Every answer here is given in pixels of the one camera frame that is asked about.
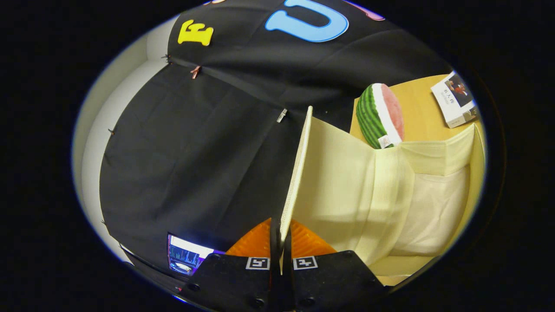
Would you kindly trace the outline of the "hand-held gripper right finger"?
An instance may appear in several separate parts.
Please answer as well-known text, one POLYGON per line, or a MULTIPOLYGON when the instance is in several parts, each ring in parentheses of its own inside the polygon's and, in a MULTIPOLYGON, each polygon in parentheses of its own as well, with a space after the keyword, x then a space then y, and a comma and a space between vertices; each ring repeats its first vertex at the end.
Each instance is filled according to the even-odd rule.
POLYGON ((282 277, 284 308, 294 312, 366 312, 389 290, 355 251, 333 249, 298 221, 286 235, 282 277))

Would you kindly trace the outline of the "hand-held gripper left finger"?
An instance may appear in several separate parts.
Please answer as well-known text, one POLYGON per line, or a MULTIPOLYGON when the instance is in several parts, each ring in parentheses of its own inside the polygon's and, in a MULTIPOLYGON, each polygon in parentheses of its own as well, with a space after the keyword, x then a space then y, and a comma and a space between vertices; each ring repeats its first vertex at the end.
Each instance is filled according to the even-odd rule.
POLYGON ((279 225, 269 218, 228 253, 210 253, 176 298, 209 312, 277 312, 279 225))

